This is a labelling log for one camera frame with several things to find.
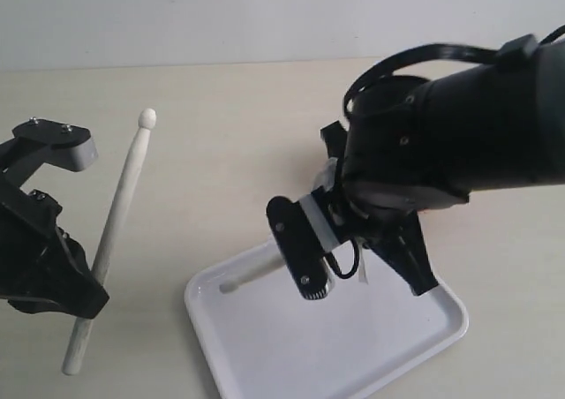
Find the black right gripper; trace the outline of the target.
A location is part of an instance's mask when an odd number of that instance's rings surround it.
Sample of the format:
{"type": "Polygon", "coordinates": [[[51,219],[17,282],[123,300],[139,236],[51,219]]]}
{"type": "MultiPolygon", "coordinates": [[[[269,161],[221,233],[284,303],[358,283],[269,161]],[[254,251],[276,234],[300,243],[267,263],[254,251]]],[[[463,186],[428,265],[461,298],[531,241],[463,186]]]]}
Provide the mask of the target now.
{"type": "Polygon", "coordinates": [[[360,240],[416,297],[438,286],[418,212],[469,200],[432,144],[430,116],[460,108],[466,87],[460,77],[378,76],[356,80],[343,98],[350,126],[328,193],[332,222],[341,241],[360,240]]]}

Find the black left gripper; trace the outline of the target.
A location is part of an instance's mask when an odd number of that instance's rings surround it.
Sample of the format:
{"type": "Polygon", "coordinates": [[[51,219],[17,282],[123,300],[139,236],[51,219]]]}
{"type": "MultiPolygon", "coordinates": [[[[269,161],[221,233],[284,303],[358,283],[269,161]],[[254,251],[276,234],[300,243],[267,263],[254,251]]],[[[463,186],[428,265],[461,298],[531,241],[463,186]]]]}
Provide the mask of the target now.
{"type": "Polygon", "coordinates": [[[46,192],[23,192],[1,176],[1,283],[19,312],[60,312],[94,319],[109,294],[94,278],[82,246],[57,229],[61,205],[46,192]]]}

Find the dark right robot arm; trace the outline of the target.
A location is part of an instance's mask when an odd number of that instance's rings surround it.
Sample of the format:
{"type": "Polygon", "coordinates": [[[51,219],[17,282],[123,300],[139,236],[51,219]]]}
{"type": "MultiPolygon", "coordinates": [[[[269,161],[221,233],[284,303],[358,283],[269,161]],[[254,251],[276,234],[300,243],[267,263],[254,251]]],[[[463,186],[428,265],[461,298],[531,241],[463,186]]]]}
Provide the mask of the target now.
{"type": "Polygon", "coordinates": [[[564,32],[396,53],[350,85],[343,114],[328,199],[337,240],[371,250],[423,295],[438,280],[420,212],[563,183],[564,32]]]}

